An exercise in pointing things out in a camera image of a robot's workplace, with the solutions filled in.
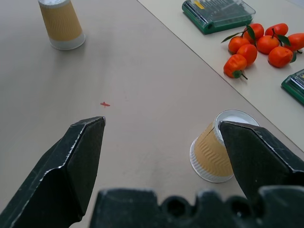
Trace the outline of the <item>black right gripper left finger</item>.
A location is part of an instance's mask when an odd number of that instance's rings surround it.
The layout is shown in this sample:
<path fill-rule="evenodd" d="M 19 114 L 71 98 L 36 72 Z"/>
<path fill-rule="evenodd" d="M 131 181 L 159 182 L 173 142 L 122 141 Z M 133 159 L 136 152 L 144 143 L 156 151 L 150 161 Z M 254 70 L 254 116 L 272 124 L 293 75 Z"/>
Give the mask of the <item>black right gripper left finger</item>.
<path fill-rule="evenodd" d="M 72 124 L 39 159 L 0 215 L 2 228 L 68 228 L 86 214 L 105 118 Z"/>

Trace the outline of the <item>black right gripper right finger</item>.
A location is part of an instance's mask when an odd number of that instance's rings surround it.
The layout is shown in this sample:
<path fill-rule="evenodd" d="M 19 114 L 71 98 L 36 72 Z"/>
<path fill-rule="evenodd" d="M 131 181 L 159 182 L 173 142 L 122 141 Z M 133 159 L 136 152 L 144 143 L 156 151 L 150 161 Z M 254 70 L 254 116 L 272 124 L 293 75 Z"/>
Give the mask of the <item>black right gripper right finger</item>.
<path fill-rule="evenodd" d="M 266 128 L 221 121 L 222 135 L 233 173 L 248 200 L 263 186 L 303 186 L 304 162 Z"/>

